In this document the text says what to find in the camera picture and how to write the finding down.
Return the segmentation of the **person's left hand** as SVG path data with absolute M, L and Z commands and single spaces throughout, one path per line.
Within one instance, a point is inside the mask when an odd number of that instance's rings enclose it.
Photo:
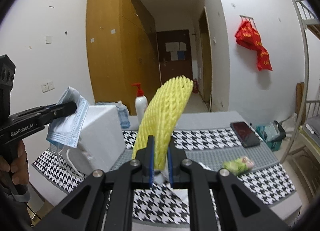
M 11 164 L 8 164 L 7 161 L 1 157 L 1 183 L 5 187 L 8 187 L 10 182 L 4 177 L 4 172 L 13 173 L 12 183 L 15 185 L 27 185 L 29 183 L 27 153 L 22 140 L 18 142 L 17 158 L 14 159 Z

